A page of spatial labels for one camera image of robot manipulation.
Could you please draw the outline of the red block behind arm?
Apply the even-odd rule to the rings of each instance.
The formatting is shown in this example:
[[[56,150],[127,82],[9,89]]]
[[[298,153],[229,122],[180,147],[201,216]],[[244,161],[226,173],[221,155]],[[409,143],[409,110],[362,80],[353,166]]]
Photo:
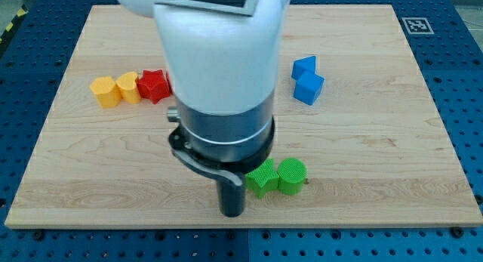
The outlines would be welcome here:
[[[171,78],[170,78],[168,71],[165,72],[165,78],[166,78],[166,81],[168,83],[169,93],[173,94],[173,87],[172,87],[172,84],[171,84]]]

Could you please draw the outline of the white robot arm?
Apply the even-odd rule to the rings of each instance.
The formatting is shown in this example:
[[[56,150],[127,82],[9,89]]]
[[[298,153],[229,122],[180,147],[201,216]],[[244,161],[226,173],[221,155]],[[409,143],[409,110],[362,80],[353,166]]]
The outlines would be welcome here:
[[[215,180],[220,211],[240,215],[245,175],[268,157],[279,45],[291,0],[117,0],[156,22],[174,91],[173,155]]]

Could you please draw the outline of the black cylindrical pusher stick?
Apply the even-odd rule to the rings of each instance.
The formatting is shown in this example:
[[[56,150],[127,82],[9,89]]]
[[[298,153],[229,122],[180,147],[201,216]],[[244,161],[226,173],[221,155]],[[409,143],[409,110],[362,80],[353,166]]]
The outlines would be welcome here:
[[[245,209],[245,176],[234,173],[217,180],[220,212],[226,217],[238,217]]]

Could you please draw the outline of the fiducial marker plate on arm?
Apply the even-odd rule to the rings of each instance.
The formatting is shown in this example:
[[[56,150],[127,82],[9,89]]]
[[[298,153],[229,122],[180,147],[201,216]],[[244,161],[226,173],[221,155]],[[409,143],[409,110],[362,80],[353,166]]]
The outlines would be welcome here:
[[[196,8],[252,16],[259,0],[155,0],[157,5]]]

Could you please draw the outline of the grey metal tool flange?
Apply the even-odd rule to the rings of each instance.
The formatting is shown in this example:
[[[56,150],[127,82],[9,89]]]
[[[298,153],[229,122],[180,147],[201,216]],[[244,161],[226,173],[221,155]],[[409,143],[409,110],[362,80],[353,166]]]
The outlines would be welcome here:
[[[232,186],[244,184],[245,173],[261,165],[271,150],[275,123],[274,94],[243,113],[204,113],[176,100],[167,111],[178,128],[169,137],[171,152],[201,176]]]

